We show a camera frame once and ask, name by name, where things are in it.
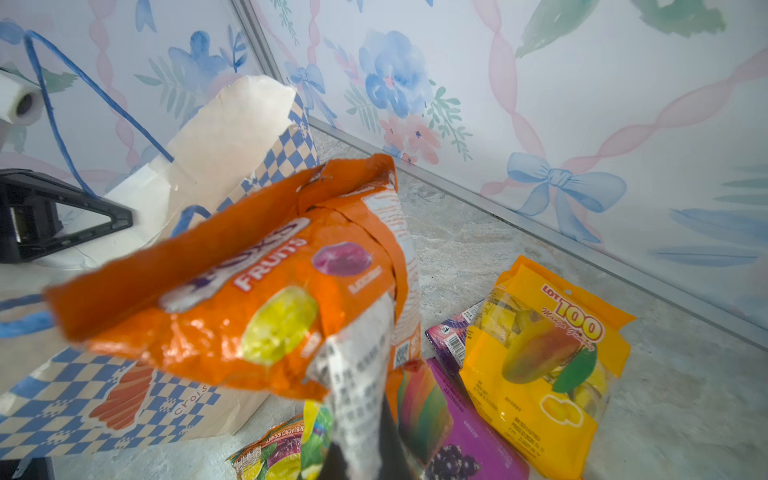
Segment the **blue ribbon bow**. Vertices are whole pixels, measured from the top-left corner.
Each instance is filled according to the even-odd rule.
[[[315,102],[317,102],[318,108],[320,111],[322,111],[323,115],[326,116],[328,123],[330,123],[332,127],[336,127],[336,124],[333,123],[333,119],[336,118],[336,114],[333,113],[330,108],[328,108],[328,106],[325,104],[325,102],[323,102],[323,99],[319,95],[326,93],[326,84],[323,81],[323,74],[320,73],[320,69],[317,67],[317,65],[310,63],[306,66],[306,68],[304,68],[297,67],[291,62],[287,61],[285,63],[285,67],[291,83],[295,85],[301,84],[304,87],[306,109],[308,111],[312,110],[315,108]]]
[[[560,232],[574,240],[600,243],[576,218],[566,195],[584,205],[590,212],[602,213],[613,207],[627,191],[627,183],[616,175],[602,172],[574,175],[568,170],[552,168],[546,160],[531,154],[512,154],[507,163],[507,175],[526,184],[540,184],[533,189],[525,204],[516,210],[526,217],[535,217],[549,206],[549,187],[558,192],[554,209]]]

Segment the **mentos fruits bag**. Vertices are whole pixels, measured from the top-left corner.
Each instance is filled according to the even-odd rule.
[[[315,480],[323,469],[333,428],[330,411],[304,403],[304,415],[278,425],[227,460],[237,480]]]
[[[67,338],[206,384],[322,400],[350,476],[380,466],[386,373],[420,354],[392,158],[334,160],[46,293]]]
[[[460,372],[478,412],[539,472],[575,480],[630,346],[634,317],[519,257],[467,331]]]

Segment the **black plastic holder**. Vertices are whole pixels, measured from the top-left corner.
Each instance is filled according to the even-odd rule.
[[[56,204],[105,215],[110,221],[57,235],[62,225]],[[131,210],[90,197],[50,175],[21,168],[0,170],[0,263],[35,260],[133,224]]]

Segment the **floor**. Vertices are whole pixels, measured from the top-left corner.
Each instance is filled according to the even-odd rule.
[[[322,132],[313,136],[323,159],[365,156]],[[766,478],[767,352],[419,180],[401,174],[399,182],[419,255],[424,327],[479,301],[519,255],[637,316],[622,330],[632,354],[585,480]],[[55,458],[56,478],[234,478],[226,457],[300,409],[272,396],[236,435]]]

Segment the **wall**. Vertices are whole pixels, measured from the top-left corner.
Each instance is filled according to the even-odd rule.
[[[0,19],[0,66],[35,80],[20,35],[22,28],[37,31],[161,144],[224,85],[261,72],[227,0],[5,0]],[[157,155],[45,47],[35,49],[61,136],[97,194]],[[45,114],[11,132],[0,167],[31,168],[74,184]]]
[[[252,3],[315,118],[768,328],[767,3]]]

